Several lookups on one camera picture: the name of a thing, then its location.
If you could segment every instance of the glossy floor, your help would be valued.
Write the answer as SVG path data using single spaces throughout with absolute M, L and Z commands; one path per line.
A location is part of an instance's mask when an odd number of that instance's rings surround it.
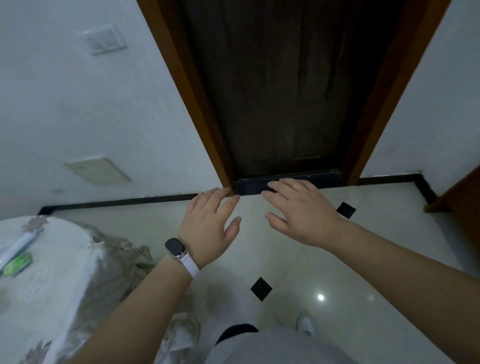
M 351 220 L 400 245 L 478 275 L 478 260 L 447 214 L 423 213 L 412 183 L 323 190 L 335 206 L 356 208 Z M 176 236 L 187 201 L 59 211 L 54 215 L 98 226 L 149 245 L 159 259 L 164 242 Z M 192 284 L 188 298 L 202 325 L 192 363 L 202 363 L 231 325 L 293 328 L 308 311 L 320 338 L 361 364 L 450 363 L 422 333 L 372 286 L 331 254 L 300 245 L 272 230 L 264 218 L 274 211 L 260 196 L 241 198 L 234 216 L 240 233 L 227 252 Z M 261 302 L 250 290 L 262 277 L 271 292 Z

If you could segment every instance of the white shoe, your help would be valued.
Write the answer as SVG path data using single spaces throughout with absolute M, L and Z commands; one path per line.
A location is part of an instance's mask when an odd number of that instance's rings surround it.
M 306 312 L 302 312 L 297 318 L 297 325 L 295 329 L 302 334 L 315 337 L 315 329 L 313 328 L 312 319 Z

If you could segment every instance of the dark wooden door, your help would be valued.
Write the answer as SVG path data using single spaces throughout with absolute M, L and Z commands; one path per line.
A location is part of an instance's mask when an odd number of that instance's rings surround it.
M 339 169 L 400 0 L 179 0 L 237 178 Z

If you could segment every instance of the smartwatch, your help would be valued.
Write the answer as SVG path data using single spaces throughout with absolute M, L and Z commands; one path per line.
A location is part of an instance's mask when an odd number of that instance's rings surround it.
M 185 246 L 180 240 L 177 238 L 168 239 L 165 243 L 165 247 L 174 257 L 182 262 L 193 279 L 198 277 L 200 269 L 198 269 L 198 266 L 195 264 L 190 254 L 188 254 L 187 249 L 185 249 Z

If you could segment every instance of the black baseboard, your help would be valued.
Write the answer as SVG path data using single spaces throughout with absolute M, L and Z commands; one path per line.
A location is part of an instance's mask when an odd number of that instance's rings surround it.
M 249 178 L 240 180 L 237 182 L 237 194 L 240 196 L 259 194 L 264 190 L 270 190 L 267 183 L 270 181 L 278 181 L 281 177 L 269 177 L 269 178 Z M 291 176 L 300 180 L 307 180 L 313 183 L 317 188 L 332 188 L 343 187 L 343 183 L 339 171 L 323 172 L 303 174 L 297 176 Z M 382 183 L 403 183 L 414 182 L 420 193 L 425 198 L 427 203 L 432 204 L 437 200 L 437 195 L 430 188 L 424 177 L 419 174 L 402 174 L 398 176 L 383 176 L 383 177 L 366 177 L 360 178 L 357 185 L 366 184 L 382 184 Z M 94 207 L 111 207 L 111 206 L 125 206 L 125 205 L 141 205 L 141 204 L 153 204 L 158 202 L 171 202 L 171 201 L 187 201 L 194 198 L 196 194 L 175 194 L 170 196 L 156 196 L 156 197 L 143 197 L 143 198 L 129 198 L 125 200 L 114 201 L 99 201 L 99 202 L 86 202 L 82 204 L 69 204 L 69 205 L 57 205 L 57 206 L 44 206 L 38 212 L 39 215 L 51 215 L 54 211 L 61 210 L 75 210 L 79 208 L 94 208 Z
M 195 196 L 197 196 L 197 194 L 174 194 L 170 196 L 128 198 L 125 200 L 86 202 L 82 204 L 69 204 L 69 205 L 58 205 L 58 206 L 44 206 L 41 208 L 38 214 L 51 215 L 54 211 L 75 210 L 78 208 L 111 207 L 111 206 L 153 204 L 157 202 L 188 201 L 194 198 Z
M 428 204 L 434 203 L 438 196 L 431 189 L 428 182 L 425 180 L 422 174 L 413 173 L 413 174 L 400 174 L 398 176 L 382 176 L 382 177 L 365 177 L 360 178 L 357 186 L 362 186 L 366 184 L 382 184 L 382 183 L 405 183 L 405 182 L 414 182 L 423 198 Z
M 330 171 L 322 173 L 301 174 L 296 176 L 288 176 L 298 180 L 307 180 L 313 183 L 317 188 L 331 188 L 342 187 L 345 184 L 340 176 L 340 171 Z M 278 181 L 284 177 L 261 177 L 261 178 L 247 178 L 237 181 L 237 194 L 240 196 L 247 196 L 251 194 L 259 194 L 262 191 L 272 191 L 267 183 L 270 181 Z

